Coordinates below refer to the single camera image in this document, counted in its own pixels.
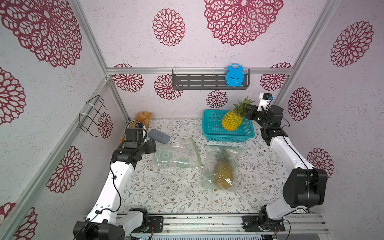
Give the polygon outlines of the clear zip-top bag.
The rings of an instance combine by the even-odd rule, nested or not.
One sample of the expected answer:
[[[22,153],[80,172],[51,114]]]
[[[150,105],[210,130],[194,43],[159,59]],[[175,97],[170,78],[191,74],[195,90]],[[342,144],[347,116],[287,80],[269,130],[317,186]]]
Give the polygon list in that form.
[[[202,187],[235,192],[238,189],[237,160],[243,151],[238,147],[205,144]]]
[[[200,150],[192,138],[168,144],[157,143],[157,151],[152,154],[152,159],[159,168],[203,167]]]

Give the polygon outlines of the brownish pineapple in bag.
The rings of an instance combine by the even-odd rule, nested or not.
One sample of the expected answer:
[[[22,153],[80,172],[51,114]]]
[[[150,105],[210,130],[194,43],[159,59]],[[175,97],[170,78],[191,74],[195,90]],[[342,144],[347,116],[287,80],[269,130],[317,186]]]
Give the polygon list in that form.
[[[231,154],[225,148],[220,148],[215,155],[214,184],[216,187],[228,190],[234,182],[234,169],[231,164]]]

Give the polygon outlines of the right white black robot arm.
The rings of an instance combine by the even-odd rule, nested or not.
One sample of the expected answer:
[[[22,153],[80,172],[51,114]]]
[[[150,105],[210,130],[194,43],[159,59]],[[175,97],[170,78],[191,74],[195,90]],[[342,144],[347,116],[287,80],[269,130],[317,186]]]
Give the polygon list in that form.
[[[278,154],[289,173],[282,197],[263,206],[256,222],[264,232],[278,230],[285,216],[298,209],[310,209],[324,203],[328,175],[326,171],[315,168],[293,146],[281,125],[284,119],[281,107],[248,105],[246,119],[255,121],[261,127],[263,140]]]

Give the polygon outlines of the brown plush teddy bear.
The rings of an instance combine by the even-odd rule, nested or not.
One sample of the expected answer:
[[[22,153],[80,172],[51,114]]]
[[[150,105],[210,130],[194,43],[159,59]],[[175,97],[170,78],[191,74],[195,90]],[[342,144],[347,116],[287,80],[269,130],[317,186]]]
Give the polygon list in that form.
[[[132,123],[134,123],[135,121],[140,121],[140,122],[142,122],[142,123],[145,124],[145,126],[146,126],[146,128],[147,128],[146,130],[141,129],[141,128],[138,128],[138,129],[140,129],[140,130],[139,130],[139,133],[142,134],[142,136],[143,136],[143,141],[144,141],[144,143],[146,143],[146,142],[147,142],[147,137],[148,137],[148,133],[147,133],[147,131],[148,131],[148,128],[149,128],[149,126],[150,126],[150,120],[151,120],[152,118],[153,118],[153,114],[150,113],[150,112],[146,112],[146,111],[144,111],[144,112],[140,112],[140,113],[138,113],[138,114],[135,116],[135,119],[134,119],[133,121],[128,122],[128,123],[126,124],[125,131],[124,131],[122,137],[120,138],[119,144],[122,144],[123,141],[126,140],[126,129],[136,129],[136,128],[132,128],[132,127],[131,127]]]

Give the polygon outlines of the yellow pineapple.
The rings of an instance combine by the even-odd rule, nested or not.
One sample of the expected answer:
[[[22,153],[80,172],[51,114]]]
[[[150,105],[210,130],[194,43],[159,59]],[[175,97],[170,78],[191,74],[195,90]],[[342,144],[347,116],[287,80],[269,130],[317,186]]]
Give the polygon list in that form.
[[[234,104],[234,108],[227,112],[222,119],[222,127],[227,131],[234,131],[238,129],[244,121],[247,114],[247,108],[254,103],[249,97],[244,98],[242,101],[238,100]]]

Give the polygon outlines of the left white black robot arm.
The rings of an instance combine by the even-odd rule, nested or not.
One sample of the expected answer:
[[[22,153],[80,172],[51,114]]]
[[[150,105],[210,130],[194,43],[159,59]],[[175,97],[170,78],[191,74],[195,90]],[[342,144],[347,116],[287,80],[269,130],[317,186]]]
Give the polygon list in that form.
[[[144,124],[133,121],[133,128],[126,128],[123,141],[113,152],[109,174],[97,202],[85,221],[76,222],[75,240],[124,240],[132,232],[153,229],[146,209],[131,209],[118,217],[122,207],[123,188],[144,155],[157,151],[156,142],[148,139]]]

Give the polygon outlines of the grey wall shelf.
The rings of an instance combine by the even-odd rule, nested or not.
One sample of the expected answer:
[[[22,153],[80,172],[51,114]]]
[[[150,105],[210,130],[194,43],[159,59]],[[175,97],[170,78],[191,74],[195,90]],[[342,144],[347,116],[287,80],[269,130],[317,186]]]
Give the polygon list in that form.
[[[239,87],[229,87],[226,74],[185,74],[172,69],[174,90],[246,90],[249,86],[249,74],[245,74]]]

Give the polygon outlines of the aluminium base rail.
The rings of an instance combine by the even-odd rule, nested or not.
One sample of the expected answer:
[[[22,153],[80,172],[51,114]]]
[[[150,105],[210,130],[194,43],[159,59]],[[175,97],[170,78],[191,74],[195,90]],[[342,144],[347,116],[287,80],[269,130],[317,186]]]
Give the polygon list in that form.
[[[259,214],[91,214],[73,228],[76,240],[123,240],[130,236],[329,234],[320,214],[291,214],[272,220]]]

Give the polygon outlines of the teal plastic basket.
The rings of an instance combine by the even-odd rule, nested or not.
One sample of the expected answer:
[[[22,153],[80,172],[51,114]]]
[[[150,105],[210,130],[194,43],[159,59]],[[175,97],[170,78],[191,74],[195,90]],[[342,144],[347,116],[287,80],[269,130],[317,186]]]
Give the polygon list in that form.
[[[204,110],[202,129],[208,141],[244,143],[255,137],[253,123],[247,119],[236,130],[225,130],[222,126],[222,118],[227,112],[229,110]]]

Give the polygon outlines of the blue alarm clock toy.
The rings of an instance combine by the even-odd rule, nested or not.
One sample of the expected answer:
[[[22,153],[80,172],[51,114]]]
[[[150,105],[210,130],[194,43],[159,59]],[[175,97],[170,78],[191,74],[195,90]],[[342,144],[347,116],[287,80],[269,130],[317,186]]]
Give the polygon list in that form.
[[[244,82],[244,68],[239,64],[229,65],[225,82],[228,87],[240,87]]]

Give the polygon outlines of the grey blue sponge block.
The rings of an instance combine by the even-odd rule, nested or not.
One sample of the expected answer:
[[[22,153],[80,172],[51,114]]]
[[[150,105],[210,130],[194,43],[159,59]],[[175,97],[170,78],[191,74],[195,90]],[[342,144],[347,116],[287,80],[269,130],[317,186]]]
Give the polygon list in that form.
[[[161,143],[161,144],[168,144],[170,142],[171,137],[163,132],[160,132],[158,130],[152,129],[149,131],[148,136],[151,139],[154,139],[155,141]]]

